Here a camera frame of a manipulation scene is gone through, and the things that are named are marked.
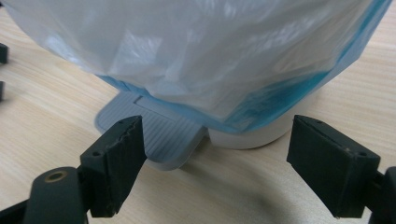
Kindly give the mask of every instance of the screw hole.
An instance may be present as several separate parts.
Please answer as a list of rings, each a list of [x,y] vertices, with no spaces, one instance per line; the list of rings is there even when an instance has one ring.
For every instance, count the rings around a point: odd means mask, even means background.
[[[65,178],[66,176],[67,176],[66,171],[58,171],[53,174],[47,175],[45,182],[47,182],[47,183],[56,182],[56,181],[59,181],[59,180]]]

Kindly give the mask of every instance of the plastic bag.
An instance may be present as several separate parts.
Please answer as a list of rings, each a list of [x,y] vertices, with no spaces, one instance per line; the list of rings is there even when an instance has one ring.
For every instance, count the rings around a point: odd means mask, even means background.
[[[45,49],[224,132],[270,123],[353,63],[390,0],[6,0]]]

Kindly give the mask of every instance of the wood grain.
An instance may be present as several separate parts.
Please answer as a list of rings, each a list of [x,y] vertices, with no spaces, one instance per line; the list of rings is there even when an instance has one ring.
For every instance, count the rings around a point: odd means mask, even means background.
[[[99,137],[98,111],[117,90],[46,52],[0,10],[0,209],[26,199],[33,179],[78,156]],[[396,165],[396,4],[361,58],[325,85],[308,116],[322,119]],[[253,150],[202,141],[172,172],[145,165],[120,213],[91,223],[367,223],[334,219],[285,162],[290,133]]]

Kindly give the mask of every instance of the gray plastic tab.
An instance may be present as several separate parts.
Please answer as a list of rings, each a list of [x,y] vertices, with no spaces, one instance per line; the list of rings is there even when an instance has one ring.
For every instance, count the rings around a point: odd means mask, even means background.
[[[104,133],[115,122],[143,117],[148,163],[160,170],[174,170],[189,158],[206,135],[206,128],[150,99],[130,91],[120,92],[96,116],[96,128]]]

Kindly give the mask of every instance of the white cylindrical object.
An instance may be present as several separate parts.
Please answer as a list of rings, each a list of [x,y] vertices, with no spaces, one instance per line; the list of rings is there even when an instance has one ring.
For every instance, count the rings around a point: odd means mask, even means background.
[[[307,95],[297,105],[292,107],[278,119],[270,124],[260,128],[259,130],[249,133],[223,133],[213,129],[209,129],[209,137],[213,145],[218,147],[227,147],[231,149],[248,149],[261,147],[275,141],[281,137],[293,124],[294,115],[302,115],[307,108],[311,106],[316,99],[316,93]]]

